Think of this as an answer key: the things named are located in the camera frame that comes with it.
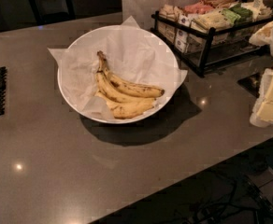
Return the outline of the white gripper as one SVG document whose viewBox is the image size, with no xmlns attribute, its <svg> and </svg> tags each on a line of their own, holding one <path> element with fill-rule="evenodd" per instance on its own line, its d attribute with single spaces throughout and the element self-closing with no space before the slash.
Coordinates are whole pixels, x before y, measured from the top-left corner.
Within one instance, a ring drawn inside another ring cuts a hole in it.
<svg viewBox="0 0 273 224">
<path fill-rule="evenodd" d="M 273 21 L 267 23 L 249 39 L 255 46 L 270 45 L 273 56 Z M 257 127 L 267 127 L 273 124 L 273 69 L 267 68 L 262 75 L 259 97 L 252 109 L 250 123 Z"/>
</svg>

